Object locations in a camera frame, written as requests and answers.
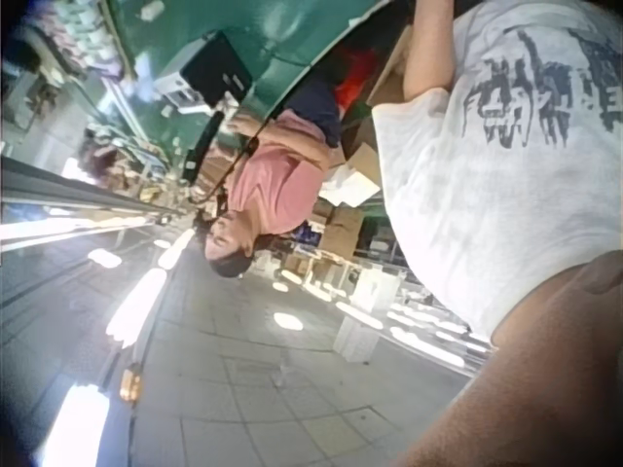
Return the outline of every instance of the white t-shirt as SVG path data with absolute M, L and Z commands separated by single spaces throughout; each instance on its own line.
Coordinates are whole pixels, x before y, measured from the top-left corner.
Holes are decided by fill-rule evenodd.
M 452 93 L 373 111 L 409 266 L 477 333 L 621 248 L 621 41 L 588 4 L 486 2 L 455 22 Z

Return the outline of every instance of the woman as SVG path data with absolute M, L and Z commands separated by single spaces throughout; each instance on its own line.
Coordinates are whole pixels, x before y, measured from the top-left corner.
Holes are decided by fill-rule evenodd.
M 248 116 L 229 127 L 255 136 L 260 124 Z M 285 234 L 312 213 L 340 138 L 340 111 L 331 87 L 317 78 L 288 100 L 284 111 L 258 135 L 259 147 L 227 182 L 228 211 L 205 240 L 205 257 L 224 277 L 244 273 L 253 253 L 271 235 Z

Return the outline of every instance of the dark hair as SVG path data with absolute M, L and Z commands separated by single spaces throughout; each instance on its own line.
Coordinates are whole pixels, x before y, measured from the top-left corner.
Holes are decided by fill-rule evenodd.
M 244 250 L 235 251 L 229 256 L 217 260 L 208 260 L 214 272 L 221 277 L 238 277 L 248 271 L 253 263 L 256 251 L 267 250 L 273 243 L 274 235 L 260 235 L 255 239 L 253 254 L 249 257 L 244 254 Z

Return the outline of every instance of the hand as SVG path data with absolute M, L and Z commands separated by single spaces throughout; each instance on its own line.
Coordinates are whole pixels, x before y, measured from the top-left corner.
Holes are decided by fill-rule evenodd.
M 247 114 L 236 115 L 227 125 L 230 131 L 249 137 L 255 136 L 261 126 L 262 124 Z

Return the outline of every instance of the fluorescent light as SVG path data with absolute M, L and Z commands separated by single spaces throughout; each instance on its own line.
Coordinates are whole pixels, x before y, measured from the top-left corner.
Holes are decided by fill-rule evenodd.
M 446 331 L 451 331 L 457 334 L 465 334 L 467 332 L 467 328 L 460 324 L 451 323 L 450 321 L 442 321 L 437 323 L 437 326 L 441 329 L 445 329 Z
M 48 213 L 51 216 L 71 216 L 73 212 L 68 211 L 67 209 L 61 209 L 59 207 L 51 207 Z
M 100 266 L 112 269 L 122 263 L 122 259 L 103 248 L 97 248 L 89 253 L 89 259 L 98 263 Z
M 275 323 L 283 329 L 289 329 L 291 331 L 301 331 L 303 329 L 303 323 L 301 320 L 291 314 L 275 313 L 273 318 L 275 319 Z
M 124 348 L 134 344 L 147 315 L 163 290 L 165 281 L 165 270 L 148 270 L 117 309 L 108 323 L 106 334 L 115 341 L 122 341 Z
M 361 321 L 368 326 L 381 330 L 383 328 L 383 323 L 377 318 L 372 317 L 370 314 L 365 313 L 354 306 L 347 304 L 345 302 L 337 302 L 335 306 L 346 313 L 348 316 L 356 319 L 357 321 Z
M 413 321 L 412 319 L 409 319 L 409 318 L 407 318 L 405 316 L 402 316 L 400 314 L 396 314 L 393 311 L 390 311 L 387 314 L 387 317 L 389 319 L 393 319 L 394 321 L 398 321 L 399 323 L 404 324 L 405 326 L 415 326 L 416 325 L 416 322 Z
M 437 324 L 439 322 L 439 318 L 437 318 L 436 316 L 433 316 L 432 314 L 424 313 L 422 311 L 413 311 L 407 306 L 404 307 L 403 312 L 407 316 L 411 316 L 413 319 L 417 319 L 424 323 Z
M 74 385 L 42 449 L 42 467 L 94 467 L 110 403 L 97 386 Z
M 273 288 L 279 292 L 288 292 L 290 288 L 283 282 L 273 282 Z
M 463 368 L 465 366 L 465 361 L 458 355 L 444 350 L 443 348 L 431 345 L 428 342 L 421 341 L 420 339 L 418 339 L 418 336 L 413 333 L 405 333 L 402 328 L 398 327 L 393 327 L 389 330 L 398 341 L 401 341 L 402 343 L 411 346 L 415 350 L 419 350 L 422 353 L 426 353 L 446 363 L 455 365 L 456 367 Z
M 333 300 L 333 298 L 331 297 L 331 294 L 325 292 L 319 287 L 316 287 L 315 285 L 306 284 L 305 290 L 307 290 L 312 295 L 314 295 L 316 298 L 321 299 L 324 302 L 330 303 Z
M 471 348 L 472 350 L 476 350 L 477 352 L 487 352 L 488 349 L 486 347 L 483 347 L 482 345 L 478 345 L 477 343 L 473 343 L 473 342 L 466 342 L 465 346 L 467 348 Z
M 294 272 L 291 272 L 289 270 L 282 270 L 281 275 L 288 279 L 290 282 L 295 283 L 296 285 L 303 284 L 303 279 L 296 275 Z
M 484 336 L 480 336 L 478 334 L 470 334 L 469 337 L 471 337 L 472 339 L 475 339 L 476 341 L 480 341 L 480 342 L 484 342 L 484 343 L 491 343 L 489 341 L 489 339 L 485 338 Z
M 171 247 L 170 242 L 168 242 L 166 240 L 154 240 L 154 244 L 156 246 L 158 246 L 159 248 L 164 248 L 164 249 L 167 249 L 167 248 Z
M 448 341 L 448 342 L 456 342 L 457 340 L 449 335 L 448 333 L 444 333 L 443 331 L 437 331 L 435 333 L 435 336 L 437 336 L 439 339 L 443 339 L 444 341 Z
M 175 242 L 166 249 L 158 260 L 158 266 L 166 270 L 173 269 L 177 264 L 177 260 L 179 260 L 182 251 L 184 251 L 184 249 L 188 246 L 188 242 L 191 241 L 194 234 L 195 231 L 189 229 L 177 237 Z

